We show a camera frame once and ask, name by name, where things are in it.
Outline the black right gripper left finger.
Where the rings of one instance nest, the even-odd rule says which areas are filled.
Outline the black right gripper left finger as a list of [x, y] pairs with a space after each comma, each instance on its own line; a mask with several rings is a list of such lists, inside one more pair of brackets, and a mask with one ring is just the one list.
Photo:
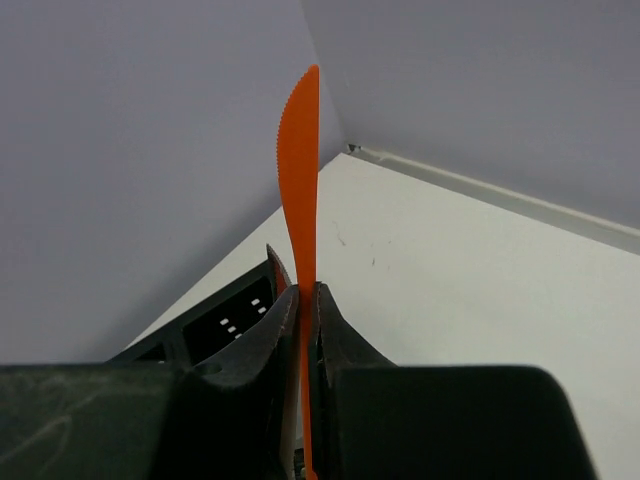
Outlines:
[[296, 287], [208, 362], [5, 366], [5, 479], [288, 479]]

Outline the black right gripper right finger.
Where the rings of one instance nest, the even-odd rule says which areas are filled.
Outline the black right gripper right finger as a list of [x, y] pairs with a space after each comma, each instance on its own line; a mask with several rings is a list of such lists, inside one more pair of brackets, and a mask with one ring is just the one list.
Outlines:
[[399, 366], [312, 308], [312, 457], [320, 479], [593, 479], [570, 402], [521, 365]]

